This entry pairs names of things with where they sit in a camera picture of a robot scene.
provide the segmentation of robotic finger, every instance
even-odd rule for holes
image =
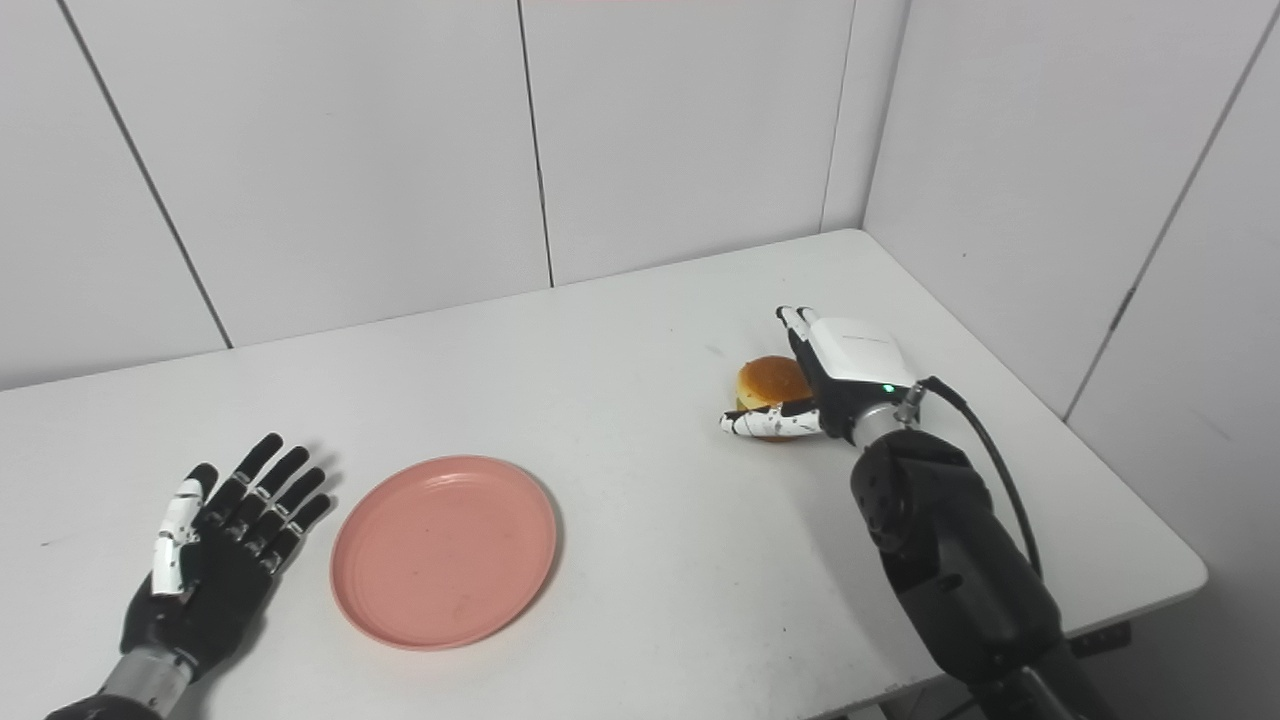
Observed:
[[[813,313],[812,307],[801,307],[800,310],[809,310]],[[790,305],[780,305],[774,314],[782,320],[782,325],[787,328],[787,337],[791,340],[792,347],[796,342],[808,345],[809,338],[809,320],[800,314],[800,310]]]
[[[721,416],[721,429],[736,436],[804,437],[820,434],[818,405],[810,397],[772,407],[735,410]]]
[[[197,571],[196,516],[218,482],[218,470],[207,462],[197,465],[165,507],[151,552],[151,594],[172,597],[184,593]]]
[[[266,461],[271,459],[273,455],[279,452],[284,447],[284,438],[275,433],[270,433],[257,445],[253,450],[248,451],[244,460],[236,468],[223,487],[218,488],[214,498],[209,501],[209,507],[205,512],[205,523],[209,527],[220,528],[227,519],[232,516],[236,506],[239,505],[241,498],[248,492],[248,486],[253,483],[253,478],[262,470]]]
[[[324,470],[320,468],[307,470],[253,523],[244,536],[244,547],[252,552],[262,552],[284,528],[289,514],[297,510],[321,483],[324,483]]]
[[[271,506],[271,498],[275,493],[280,492],[284,483],[297,473],[307,460],[311,454],[307,448],[297,446],[288,451],[274,468],[268,470],[266,475],[262,477],[257,484],[250,488],[250,492],[244,495],[241,500],[239,506],[232,514],[230,520],[227,521],[227,532],[230,533],[233,538],[243,538],[248,532],[250,527],[262,516],[264,512]]]
[[[323,518],[332,506],[333,498],[328,495],[317,495],[307,501],[306,505],[289,518],[284,529],[261,552],[260,565],[262,569],[271,575],[279,573],[285,562],[289,561],[293,551],[302,543],[302,537],[311,529],[311,525],[315,525],[316,520]]]

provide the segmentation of pink plate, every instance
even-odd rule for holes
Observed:
[[[342,525],[330,580],[369,637],[439,650],[484,638],[538,594],[556,555],[556,516],[524,470],[454,456],[406,468]]]

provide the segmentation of table surface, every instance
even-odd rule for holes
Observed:
[[[741,364],[787,354],[780,304],[877,322],[915,372],[969,397],[1069,632],[1204,583],[1194,552],[1009,369],[874,240],[841,231],[0,393],[8,715],[97,687],[177,482],[201,460],[228,471],[269,430],[312,450],[338,507],[251,652],[192,688],[187,717],[787,720],[937,676],[849,493],[858,451],[717,425]],[[932,402],[925,428],[969,451],[1012,528],[980,445]],[[476,644],[380,646],[333,602],[334,537],[381,479],[453,454],[544,483],[562,527],[553,575]]]

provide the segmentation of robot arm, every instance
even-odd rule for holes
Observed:
[[[239,647],[279,571],[332,503],[316,493],[312,468],[294,447],[261,480],[255,477],[284,445],[266,436],[209,502],[218,471],[198,465],[169,501],[142,580],[124,618],[122,657],[97,694],[47,720],[163,720],[187,685]]]
[[[777,315],[813,391],[815,424],[863,451],[854,497],[938,666],[992,720],[1115,720],[1068,648],[1029,533],[1032,561],[993,514],[965,454],[918,429],[920,398],[934,389],[974,424],[1025,523],[998,451],[964,400],[936,378],[915,382],[893,338],[869,323],[822,319],[806,307]],[[728,415],[722,425],[745,421]]]

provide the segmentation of white wall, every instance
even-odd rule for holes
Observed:
[[[0,3],[0,389],[220,347],[58,5]]]
[[[548,286],[515,1],[69,4],[232,342]]]
[[[556,281],[818,232],[852,18],[854,0],[527,3]]]
[[[1280,37],[1071,415],[1210,566],[1100,664],[1125,717],[1280,717]]]
[[[1064,413],[1275,0],[915,0],[865,228]]]
[[[906,8],[68,4],[237,345],[856,224]],[[0,387],[220,347],[69,28],[5,12]]]
[[[856,0],[827,173],[822,232],[861,228],[909,0]]]
[[[1211,577],[1088,662],[1121,717],[1280,716],[1275,37],[1178,204],[1275,12],[915,0],[873,181],[868,229],[1059,411],[1137,283],[1069,421]]]

